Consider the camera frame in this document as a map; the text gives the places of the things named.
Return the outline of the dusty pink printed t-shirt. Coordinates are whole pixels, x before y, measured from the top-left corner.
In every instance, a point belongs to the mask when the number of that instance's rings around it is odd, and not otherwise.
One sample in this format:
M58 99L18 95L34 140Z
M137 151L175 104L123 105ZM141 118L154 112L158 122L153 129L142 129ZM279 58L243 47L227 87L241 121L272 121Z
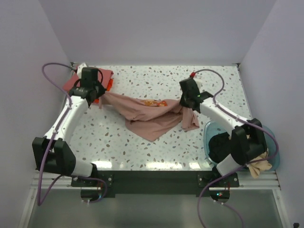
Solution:
M194 111L181 106L179 100L137 99L107 91L99 99L99 107L103 105L111 105L125 118L125 126L129 131L150 142L178 124L185 131L200 127Z

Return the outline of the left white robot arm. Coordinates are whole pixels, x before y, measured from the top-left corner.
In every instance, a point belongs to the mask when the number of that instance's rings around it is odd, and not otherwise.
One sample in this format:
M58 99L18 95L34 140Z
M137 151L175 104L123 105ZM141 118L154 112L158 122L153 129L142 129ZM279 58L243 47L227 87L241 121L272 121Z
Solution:
M84 67L81 78L76 80L53 126L43 137L33 140L32 148L37 170L63 176L81 176L87 186L98 182L94 164L78 160L69 147L73 132L85 111L102 95L106 89L102 86L103 74L100 69Z

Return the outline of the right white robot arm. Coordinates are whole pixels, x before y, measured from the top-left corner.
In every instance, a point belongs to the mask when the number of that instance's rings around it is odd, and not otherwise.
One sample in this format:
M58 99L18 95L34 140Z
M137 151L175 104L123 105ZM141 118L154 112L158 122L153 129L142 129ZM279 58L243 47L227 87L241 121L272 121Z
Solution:
M221 107L215 96L209 92L201 93L191 77L180 81L180 86L180 104L214 120L230 136L230 154L216 165L217 172L211 178L214 185L221 187L228 182L228 173L235 172L267 151L262 125L256 118L247 120Z

